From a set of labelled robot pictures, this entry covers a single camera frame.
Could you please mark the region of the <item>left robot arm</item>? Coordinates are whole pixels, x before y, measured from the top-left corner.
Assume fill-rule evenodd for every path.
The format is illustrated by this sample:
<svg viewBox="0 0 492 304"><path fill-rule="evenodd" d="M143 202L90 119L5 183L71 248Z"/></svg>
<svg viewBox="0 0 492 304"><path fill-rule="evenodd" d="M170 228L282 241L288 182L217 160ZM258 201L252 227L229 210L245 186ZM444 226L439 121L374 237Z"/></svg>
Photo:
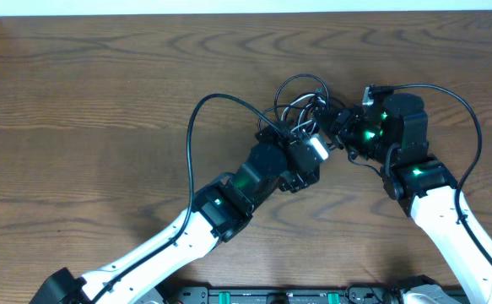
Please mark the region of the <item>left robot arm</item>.
<svg viewBox="0 0 492 304"><path fill-rule="evenodd" d="M223 173L192 196L159 234L113 263L78 278L60 269L48 277L32 303L135 303L186 264L228 242L251 221L275 191L298 192L319 179L329 157L317 134L296 129L280 138L264 129L235 173Z"/></svg>

